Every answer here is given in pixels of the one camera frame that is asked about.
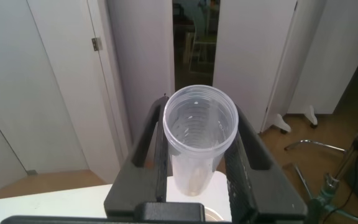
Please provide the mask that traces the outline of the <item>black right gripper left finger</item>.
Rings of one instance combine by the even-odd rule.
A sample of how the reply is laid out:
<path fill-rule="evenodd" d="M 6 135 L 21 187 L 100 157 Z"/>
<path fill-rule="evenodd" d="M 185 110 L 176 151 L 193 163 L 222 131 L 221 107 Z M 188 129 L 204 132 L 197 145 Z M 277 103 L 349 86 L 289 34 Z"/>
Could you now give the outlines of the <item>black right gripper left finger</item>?
<path fill-rule="evenodd" d="M 136 206 L 165 202 L 167 196 L 168 142 L 163 130 L 163 111 L 168 97 L 156 100 L 147 115 L 142 134 L 125 160 L 107 197 L 104 210 L 109 218 L 132 218 Z M 144 166 L 154 131 L 156 134 L 154 164 Z"/>

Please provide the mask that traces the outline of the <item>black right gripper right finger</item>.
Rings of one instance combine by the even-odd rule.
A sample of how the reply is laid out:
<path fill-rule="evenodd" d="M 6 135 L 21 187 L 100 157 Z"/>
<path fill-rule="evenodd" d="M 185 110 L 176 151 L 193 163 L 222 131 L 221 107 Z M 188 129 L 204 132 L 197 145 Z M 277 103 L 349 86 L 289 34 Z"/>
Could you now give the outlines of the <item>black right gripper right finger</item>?
<path fill-rule="evenodd" d="M 238 131 L 224 153 L 233 223 L 304 223 L 307 206 L 238 109 Z"/>

